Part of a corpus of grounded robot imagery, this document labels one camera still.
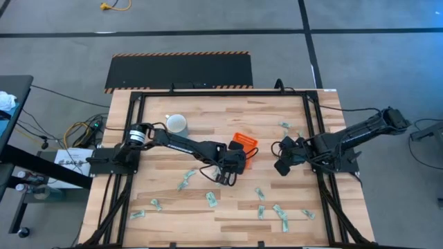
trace caster wheel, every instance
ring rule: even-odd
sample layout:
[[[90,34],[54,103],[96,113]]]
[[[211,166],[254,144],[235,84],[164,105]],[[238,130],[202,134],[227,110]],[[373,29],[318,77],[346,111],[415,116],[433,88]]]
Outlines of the caster wheel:
[[[17,233],[20,238],[26,238],[30,234],[29,228],[20,228],[20,230]]]

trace white mug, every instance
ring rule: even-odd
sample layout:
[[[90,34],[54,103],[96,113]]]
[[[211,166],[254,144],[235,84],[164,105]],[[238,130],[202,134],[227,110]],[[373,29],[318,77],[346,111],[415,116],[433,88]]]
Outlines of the white mug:
[[[188,121],[181,114],[166,115],[166,128],[172,134],[187,138],[189,135]]]

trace gray carpet floor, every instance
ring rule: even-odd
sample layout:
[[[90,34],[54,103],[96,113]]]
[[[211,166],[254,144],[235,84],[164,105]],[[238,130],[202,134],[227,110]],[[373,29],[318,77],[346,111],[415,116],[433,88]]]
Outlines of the gray carpet floor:
[[[296,0],[133,0],[127,12],[102,12],[102,0],[12,0],[0,33],[63,33],[228,28],[302,28]],[[431,0],[306,0],[311,28],[443,27],[443,3]],[[118,7],[125,7],[120,0]],[[323,86],[337,89],[343,108],[392,106],[410,120],[443,119],[443,33],[313,35]],[[255,88],[279,77],[314,88],[304,35],[107,38],[0,38],[0,75],[29,74],[33,84],[99,104],[114,53],[248,50]],[[106,109],[33,89],[25,105],[41,125],[62,136],[75,121]],[[372,113],[345,113],[352,125]],[[26,114],[20,117],[30,122]],[[422,122],[427,127],[432,122]],[[382,136],[358,149],[363,191],[376,240],[384,245],[441,248],[443,170],[424,167],[408,150],[408,134]],[[36,153],[18,133],[10,144]],[[443,167],[433,139],[414,143],[417,157]],[[52,248],[72,243],[86,203],[29,205],[29,238],[8,234],[19,194],[0,203],[0,248]]]

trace orange container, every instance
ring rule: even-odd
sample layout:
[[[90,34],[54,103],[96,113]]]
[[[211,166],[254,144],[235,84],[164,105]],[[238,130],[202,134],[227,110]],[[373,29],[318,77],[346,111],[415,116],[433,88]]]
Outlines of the orange container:
[[[238,132],[236,132],[236,133],[234,134],[233,141],[242,144],[242,145],[243,145],[243,151],[244,151],[245,153],[250,152],[252,149],[256,148],[257,145],[258,145],[258,141],[255,140],[254,138],[250,138],[250,137],[245,136],[245,135],[243,135],[243,134],[241,134],[241,133],[238,133]],[[255,153],[255,152],[252,151],[250,154],[246,155],[246,157],[250,157],[250,156],[252,156],[254,153]],[[247,168],[247,169],[249,169],[249,168],[251,167],[251,166],[250,166],[250,165],[251,165],[251,160],[252,160],[252,158],[246,160],[246,168]]]

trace wooden tabletop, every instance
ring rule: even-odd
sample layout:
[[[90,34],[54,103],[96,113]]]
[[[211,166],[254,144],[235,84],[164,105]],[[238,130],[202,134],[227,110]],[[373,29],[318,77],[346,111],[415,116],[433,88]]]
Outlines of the wooden tabletop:
[[[318,94],[320,104],[340,107],[336,91],[319,90]],[[129,96],[130,91],[114,91],[108,127],[125,126]],[[284,135],[284,128],[278,126],[280,121],[293,125],[289,129],[292,138],[299,132],[308,136],[301,98],[148,97],[143,122],[165,122],[165,115],[174,113],[187,118],[190,139],[229,143],[233,134],[240,132],[257,139],[260,151],[253,158],[252,169],[239,175],[234,187],[218,187],[197,172],[190,177],[189,186],[180,192],[177,185],[183,181],[183,175],[204,165],[191,155],[164,147],[142,152],[132,184],[129,211],[146,210],[146,215],[137,219],[129,219],[128,215],[124,246],[169,246],[170,242],[177,242],[178,246],[256,246],[258,241],[264,241],[267,246],[327,245],[320,194],[311,167],[307,163],[292,167],[285,177],[273,167],[276,158],[271,153],[271,143],[282,140]],[[341,111],[322,109],[322,114],[326,131],[345,128]],[[122,131],[106,130],[103,145],[113,147],[122,140],[122,135]],[[349,174],[337,174],[336,177],[343,211],[364,237],[373,240],[359,182]],[[79,242],[87,240],[97,228],[107,179],[108,176],[97,176],[93,180]],[[108,191],[105,214],[113,181],[114,178]],[[259,200],[254,191],[257,187],[266,196],[265,201]],[[209,207],[205,197],[209,191],[214,192],[218,201],[214,208]],[[152,199],[159,200],[163,208],[160,212],[150,204]],[[275,204],[288,215],[287,233],[282,232],[282,221],[272,209]],[[257,217],[258,205],[266,207],[262,221]],[[301,209],[314,212],[316,218],[308,219]],[[340,241],[336,217],[331,212],[335,237]],[[116,240],[119,220],[120,214],[117,214],[111,242]]]

